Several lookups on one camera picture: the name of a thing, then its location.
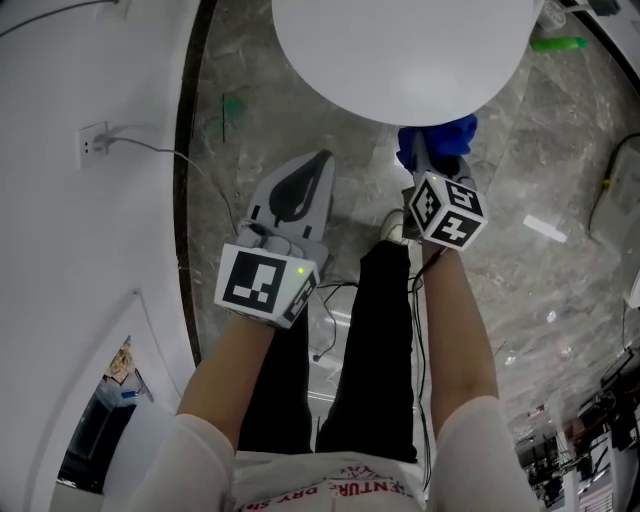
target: person's leg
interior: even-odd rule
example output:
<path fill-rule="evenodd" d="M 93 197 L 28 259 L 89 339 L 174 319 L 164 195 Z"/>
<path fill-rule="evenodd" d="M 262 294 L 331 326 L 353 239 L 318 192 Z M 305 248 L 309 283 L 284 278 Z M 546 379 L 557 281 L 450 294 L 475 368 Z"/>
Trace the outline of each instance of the person's leg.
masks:
<path fill-rule="evenodd" d="M 415 462 L 408 248 L 378 243 L 361 260 L 344 365 L 316 451 Z"/>
<path fill-rule="evenodd" d="M 242 423 L 238 450 L 294 455 L 311 452 L 309 322 L 305 307 L 289 330 L 278 330 Z"/>

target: green object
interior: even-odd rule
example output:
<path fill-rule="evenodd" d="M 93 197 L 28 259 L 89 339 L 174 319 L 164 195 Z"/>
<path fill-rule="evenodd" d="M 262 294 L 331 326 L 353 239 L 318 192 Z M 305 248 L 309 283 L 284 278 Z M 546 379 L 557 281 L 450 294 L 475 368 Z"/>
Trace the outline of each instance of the green object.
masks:
<path fill-rule="evenodd" d="M 586 48 L 587 40 L 581 37 L 558 37 L 555 39 L 542 39 L 529 43 L 534 52 L 544 53 L 557 50 L 577 50 Z"/>
<path fill-rule="evenodd" d="M 223 108 L 225 111 L 225 123 L 235 126 L 244 114 L 244 104 L 240 98 L 233 94 L 225 94 Z"/>

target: fiducial marker cube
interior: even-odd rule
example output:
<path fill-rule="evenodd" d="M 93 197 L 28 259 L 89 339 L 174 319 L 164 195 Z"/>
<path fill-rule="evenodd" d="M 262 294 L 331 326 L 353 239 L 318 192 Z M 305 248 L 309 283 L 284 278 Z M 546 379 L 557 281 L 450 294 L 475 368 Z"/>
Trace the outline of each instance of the fiducial marker cube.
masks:
<path fill-rule="evenodd" d="M 319 283 L 315 261 L 225 244 L 214 302 L 289 329 Z"/>
<path fill-rule="evenodd" d="M 488 223 L 480 192 L 429 172 L 409 208 L 425 240 L 458 251 L 467 249 Z"/>

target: white wall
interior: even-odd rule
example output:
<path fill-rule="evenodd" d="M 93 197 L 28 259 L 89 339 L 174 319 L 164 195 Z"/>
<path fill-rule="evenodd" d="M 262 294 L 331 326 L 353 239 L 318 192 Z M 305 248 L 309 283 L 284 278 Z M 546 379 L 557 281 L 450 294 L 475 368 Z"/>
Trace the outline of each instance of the white wall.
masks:
<path fill-rule="evenodd" d="M 124 429 L 111 459 L 104 483 L 101 512 L 126 510 L 134 491 L 140 486 L 164 440 L 173 414 L 146 395 L 136 399 L 138 407 Z"/>
<path fill-rule="evenodd" d="M 49 512 L 100 512 L 102 496 L 56 484 Z"/>
<path fill-rule="evenodd" d="M 6 0 L 0 31 L 73 0 Z M 193 371 L 173 235 L 173 159 L 114 146 L 78 170 L 79 128 L 172 147 L 198 0 L 87 7 L 0 39 L 0 510 L 27 510 L 55 411 L 133 290 L 176 387 Z"/>

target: white sleeve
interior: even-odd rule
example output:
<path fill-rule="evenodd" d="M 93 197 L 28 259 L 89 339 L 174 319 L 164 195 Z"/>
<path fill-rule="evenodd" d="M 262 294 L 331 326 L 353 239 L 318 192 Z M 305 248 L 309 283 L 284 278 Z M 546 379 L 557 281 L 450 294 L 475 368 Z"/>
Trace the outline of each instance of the white sleeve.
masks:
<path fill-rule="evenodd" d="M 427 510 L 540 511 L 496 398 L 464 404 L 443 425 Z"/>
<path fill-rule="evenodd" d="M 129 510 L 222 511 L 231 499 L 233 461 L 233 447 L 217 428 L 195 416 L 176 416 Z"/>

